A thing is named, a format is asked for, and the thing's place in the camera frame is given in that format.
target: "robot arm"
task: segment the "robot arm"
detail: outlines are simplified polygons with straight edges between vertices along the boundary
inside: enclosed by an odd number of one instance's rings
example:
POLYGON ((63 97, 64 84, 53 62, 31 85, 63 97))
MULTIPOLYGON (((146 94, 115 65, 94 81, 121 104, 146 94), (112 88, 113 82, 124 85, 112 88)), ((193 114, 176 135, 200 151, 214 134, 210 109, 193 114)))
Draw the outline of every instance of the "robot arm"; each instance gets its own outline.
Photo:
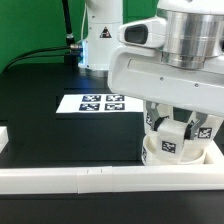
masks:
POLYGON ((108 83, 144 100, 146 165, 197 161, 222 124, 224 2, 216 3, 160 0, 155 18, 119 29, 124 45, 112 57, 108 83), (175 121, 170 107, 192 116, 175 121))

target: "white paper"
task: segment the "white paper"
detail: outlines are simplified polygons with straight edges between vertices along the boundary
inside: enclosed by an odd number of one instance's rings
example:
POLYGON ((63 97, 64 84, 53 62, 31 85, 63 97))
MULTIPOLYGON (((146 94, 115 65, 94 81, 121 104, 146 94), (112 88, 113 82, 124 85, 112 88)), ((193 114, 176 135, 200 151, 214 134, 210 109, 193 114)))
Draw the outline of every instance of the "white paper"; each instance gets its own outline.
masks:
POLYGON ((56 113, 143 112, 143 101, 118 94, 65 95, 56 113))

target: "green background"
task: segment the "green background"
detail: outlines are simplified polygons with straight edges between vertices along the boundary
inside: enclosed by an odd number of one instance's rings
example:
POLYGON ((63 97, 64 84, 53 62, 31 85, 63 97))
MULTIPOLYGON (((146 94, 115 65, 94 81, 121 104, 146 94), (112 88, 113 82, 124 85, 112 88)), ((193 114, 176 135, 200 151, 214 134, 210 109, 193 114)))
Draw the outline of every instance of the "green background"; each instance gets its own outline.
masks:
MULTIPOLYGON (((124 23, 155 15, 157 1, 124 0, 124 23)), ((84 0, 69 0, 69 6, 73 33, 78 41, 84 0)), ((21 53, 64 45, 65 24, 61 0, 1 0, 0 71, 21 53)), ((35 59, 35 62, 46 61, 53 62, 55 59, 35 59)))

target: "black sticker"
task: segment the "black sticker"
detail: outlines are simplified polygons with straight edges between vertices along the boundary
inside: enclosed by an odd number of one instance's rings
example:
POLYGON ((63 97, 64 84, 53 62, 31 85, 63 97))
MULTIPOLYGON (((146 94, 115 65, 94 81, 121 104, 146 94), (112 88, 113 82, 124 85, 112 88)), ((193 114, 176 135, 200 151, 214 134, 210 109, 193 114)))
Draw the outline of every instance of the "black sticker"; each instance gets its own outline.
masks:
POLYGON ((82 102, 100 102, 101 95, 86 95, 83 96, 82 102))
POLYGON ((162 150, 170 153, 176 153, 176 144, 162 141, 162 150))
POLYGON ((99 109, 100 109, 99 103, 81 104, 79 107, 80 111, 99 111, 99 109))
POLYGON ((124 101, 124 96, 122 96, 122 95, 108 95, 106 97, 106 101, 108 101, 108 102, 124 101))
POLYGON ((148 124, 149 126, 152 126, 152 120, 151 120, 148 113, 147 113, 147 116, 146 116, 146 124, 148 124))
POLYGON ((143 147, 143 149, 142 149, 142 158, 143 158, 143 160, 145 162, 146 162, 146 157, 147 157, 147 151, 146 151, 145 147, 143 147))
POLYGON ((106 103, 105 104, 105 110, 107 111, 123 111, 125 110, 125 105, 124 103, 106 103))
POLYGON ((100 38, 112 38, 107 27, 104 28, 103 32, 100 35, 100 38))
POLYGON ((200 128, 198 132, 198 138, 210 139, 212 136, 212 128, 200 128))

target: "black cable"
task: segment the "black cable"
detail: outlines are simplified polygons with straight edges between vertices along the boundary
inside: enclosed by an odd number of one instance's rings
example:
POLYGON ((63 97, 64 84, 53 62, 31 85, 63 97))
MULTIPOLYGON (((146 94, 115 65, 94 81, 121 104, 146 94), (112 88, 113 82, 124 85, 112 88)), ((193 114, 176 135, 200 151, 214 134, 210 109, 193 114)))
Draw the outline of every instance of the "black cable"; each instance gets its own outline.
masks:
POLYGON ((23 53, 23 54, 17 56, 15 59, 27 57, 29 55, 37 54, 37 53, 44 53, 44 52, 51 52, 51 51, 60 51, 60 50, 67 50, 67 49, 70 49, 70 46, 42 48, 42 49, 37 49, 37 50, 28 51, 26 53, 23 53))
POLYGON ((66 27, 66 43, 67 45, 71 45, 75 43, 75 38, 72 33, 72 25, 70 19, 69 5, 68 0, 62 0, 64 18, 65 18, 65 27, 66 27))
POLYGON ((12 61, 10 61, 5 68, 3 69, 3 72, 7 72, 8 69, 15 64, 18 61, 31 59, 31 58, 47 58, 47 57, 63 57, 65 54, 55 54, 55 55, 35 55, 35 56, 27 56, 27 57, 21 57, 21 58, 15 58, 12 61))

